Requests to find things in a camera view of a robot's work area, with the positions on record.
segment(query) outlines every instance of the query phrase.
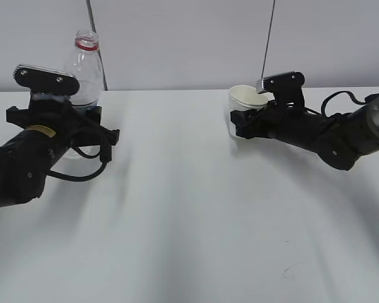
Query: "clear plastic bottle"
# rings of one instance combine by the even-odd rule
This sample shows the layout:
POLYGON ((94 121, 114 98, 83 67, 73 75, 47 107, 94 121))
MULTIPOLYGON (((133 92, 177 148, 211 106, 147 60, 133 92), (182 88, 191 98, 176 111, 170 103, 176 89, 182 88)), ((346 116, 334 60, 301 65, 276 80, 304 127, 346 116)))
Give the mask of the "clear plastic bottle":
MULTIPOLYGON (((103 89, 103 69, 98 54, 99 36, 91 30, 79 30, 76 34, 75 49, 64 64, 64 71, 76 76, 80 89, 71 96, 70 102, 81 113, 97 105, 103 89)), ((91 146, 81 149, 90 153, 91 146)), ((80 159, 81 156, 70 149, 65 155, 68 159, 80 159)))

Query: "black cable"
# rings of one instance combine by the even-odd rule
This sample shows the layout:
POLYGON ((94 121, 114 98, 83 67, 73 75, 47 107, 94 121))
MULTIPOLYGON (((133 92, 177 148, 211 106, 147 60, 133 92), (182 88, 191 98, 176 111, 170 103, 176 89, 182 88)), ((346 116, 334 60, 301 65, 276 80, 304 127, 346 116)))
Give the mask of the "black cable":
POLYGON ((322 115, 327 117, 326 116, 326 107, 327 107, 327 104, 328 102, 333 99, 335 96, 337 95, 340 95, 341 93, 346 93, 348 94, 348 96, 351 98, 351 100, 355 103, 355 104, 358 104, 358 105, 365 105, 366 103, 365 102, 361 102, 361 101, 358 101, 358 99, 355 97, 355 95, 350 92, 349 90, 341 90, 339 92, 336 92, 336 93, 333 93, 332 95, 328 96, 322 103, 322 107, 321 107, 321 112, 322 112, 322 115))
POLYGON ((310 112, 310 113, 315 114, 315 115, 321 115, 319 112, 317 112, 313 109, 309 109, 308 107, 305 107, 304 109, 306 110, 306 112, 310 112))
MULTIPOLYGON (((60 172, 55 172, 53 170, 43 171, 42 173, 44 173, 45 175, 48 175, 50 177, 65 180, 65 181, 85 182, 85 181, 89 181, 89 180, 92 180, 92 179, 98 177, 104 171, 108 162, 111 161, 111 155, 108 155, 108 153, 111 152, 111 146, 108 143, 107 137, 105 136, 105 134, 102 131, 100 131, 97 128, 85 127, 85 128, 76 129, 73 132, 71 132, 69 135, 67 135, 67 137, 65 137, 65 141, 69 141, 70 138, 72 138, 72 137, 74 137, 80 133, 94 133, 100 137, 101 144, 100 144, 99 155, 100 155, 100 161, 102 162, 100 168, 97 169, 94 173, 92 173, 90 175, 84 175, 84 176, 66 175, 66 174, 62 174, 60 172)), ((81 151, 81 153, 84 154, 83 157, 90 156, 90 155, 86 155, 82 151, 81 151)))
POLYGON ((100 155, 100 152, 96 153, 95 155, 89 155, 87 153, 85 153, 84 151, 81 150, 80 147, 78 146, 71 146, 71 148, 77 152, 80 156, 82 156, 83 158, 86 158, 86 159, 95 159, 97 158, 99 155, 100 155))
POLYGON ((60 172, 54 172, 53 170, 48 170, 47 172, 44 172, 44 174, 48 175, 49 177, 53 177, 53 178, 57 178, 57 179, 65 180, 65 181, 85 182, 85 181, 89 181, 98 177, 105 170, 105 168, 107 167, 107 164, 108 163, 106 162, 101 163, 100 168, 97 169, 94 173, 90 175, 84 175, 81 177, 77 177, 74 175, 65 175, 60 172))

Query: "yellow label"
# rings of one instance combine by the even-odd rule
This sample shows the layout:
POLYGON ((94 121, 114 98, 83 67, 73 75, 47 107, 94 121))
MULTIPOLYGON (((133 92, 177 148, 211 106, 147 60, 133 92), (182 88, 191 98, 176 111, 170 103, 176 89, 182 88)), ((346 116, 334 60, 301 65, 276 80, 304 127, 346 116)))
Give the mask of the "yellow label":
POLYGON ((42 134, 46 134, 50 138, 53 138, 56 134, 56 132, 53 129, 43 125, 30 125, 29 127, 27 127, 27 129, 31 131, 39 131, 42 134))

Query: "bottle neck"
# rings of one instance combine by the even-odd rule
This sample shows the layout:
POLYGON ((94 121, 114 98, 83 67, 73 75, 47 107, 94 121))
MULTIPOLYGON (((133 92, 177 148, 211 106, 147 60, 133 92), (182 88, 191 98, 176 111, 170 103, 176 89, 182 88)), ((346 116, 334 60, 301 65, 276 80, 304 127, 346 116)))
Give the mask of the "bottle neck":
POLYGON ((86 50, 86 49, 82 49, 81 47, 78 47, 77 45, 75 45, 75 50, 77 52, 81 52, 84 55, 95 55, 95 54, 98 54, 98 50, 86 50))

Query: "wire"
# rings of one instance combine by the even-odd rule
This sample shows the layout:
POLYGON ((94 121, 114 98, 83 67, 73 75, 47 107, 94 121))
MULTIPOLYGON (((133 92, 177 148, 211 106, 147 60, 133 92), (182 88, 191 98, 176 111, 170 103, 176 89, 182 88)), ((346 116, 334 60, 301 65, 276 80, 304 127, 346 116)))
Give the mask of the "wire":
POLYGON ((80 133, 91 133, 91 134, 96 134, 100 137, 101 143, 100 143, 100 151, 98 152, 98 155, 87 155, 86 153, 83 153, 78 147, 76 147, 77 149, 76 152, 85 158, 96 158, 97 156, 100 156, 100 161, 102 162, 100 168, 97 169, 94 173, 90 175, 84 175, 84 176, 66 175, 60 172, 55 172, 53 170, 41 171, 42 173, 50 177, 65 180, 65 181, 85 182, 85 181, 89 181, 98 177, 104 171, 104 169, 107 167, 108 162, 111 161, 111 145, 109 144, 107 137, 98 128, 84 127, 84 128, 79 128, 79 129, 74 130, 69 135, 67 135, 67 137, 65 137, 64 140, 69 141, 71 138, 75 137, 77 134, 80 134, 80 133))
POLYGON ((322 103, 322 107, 321 107, 321 112, 322 112, 322 115, 327 117, 326 115, 326 107, 327 107, 327 104, 329 103, 329 101, 331 99, 333 99, 334 97, 340 95, 341 93, 346 93, 348 94, 348 96, 351 98, 351 100, 355 103, 355 104, 358 104, 358 105, 366 105, 365 102, 361 102, 361 101, 358 101, 358 99, 355 97, 355 95, 350 92, 349 90, 341 90, 339 92, 336 92, 336 93, 333 93, 332 95, 328 96, 322 103))
POLYGON ((71 148, 75 152, 77 152, 80 156, 82 156, 83 158, 86 158, 86 159, 95 159, 100 155, 100 152, 96 153, 95 155, 89 155, 89 154, 85 153, 84 151, 82 151, 81 148, 78 146, 72 146, 71 148))
POLYGON ((101 166, 99 169, 97 169, 94 173, 90 174, 90 175, 84 175, 84 176, 74 176, 74 175, 65 175, 65 174, 62 174, 60 172, 54 172, 53 170, 49 170, 47 172, 44 172, 46 175, 48 175, 49 177, 53 177, 53 178, 57 178, 57 179, 61 179, 61 180, 65 180, 65 181, 71 181, 71 182, 85 182, 85 181, 89 181, 89 180, 92 180, 96 177, 98 177, 104 170, 105 168, 107 167, 107 164, 106 162, 104 163, 101 163, 101 166))
POLYGON ((304 109, 306 110, 306 112, 310 112, 310 113, 315 114, 315 115, 321 115, 319 112, 317 112, 313 109, 310 109, 308 107, 305 107, 304 109))
POLYGON ((270 26, 268 28, 267 44, 265 45, 264 62, 263 62, 263 70, 261 71, 261 79, 264 77, 265 63, 267 61, 268 47, 270 45, 272 21, 274 20, 275 2, 276 2, 276 0, 272 1, 271 19, 270 19, 270 26))

